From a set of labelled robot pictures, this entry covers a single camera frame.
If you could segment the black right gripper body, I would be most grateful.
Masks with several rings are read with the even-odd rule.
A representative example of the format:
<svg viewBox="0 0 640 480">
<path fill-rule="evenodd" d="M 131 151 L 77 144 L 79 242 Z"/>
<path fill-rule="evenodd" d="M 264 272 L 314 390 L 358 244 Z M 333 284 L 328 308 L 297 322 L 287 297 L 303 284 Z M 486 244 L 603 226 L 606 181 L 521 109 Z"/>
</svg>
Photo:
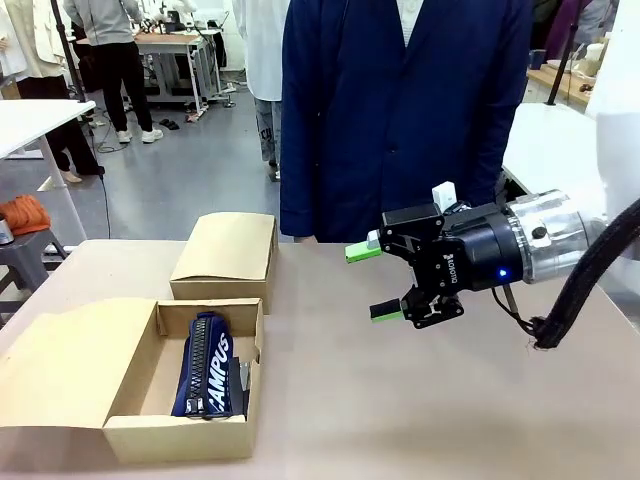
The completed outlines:
<svg viewBox="0 0 640 480">
<path fill-rule="evenodd" d="M 523 260 L 509 214 L 485 204 L 436 220 L 420 238 L 412 263 L 416 287 L 428 296 L 483 291 L 523 279 Z"/>
</svg>

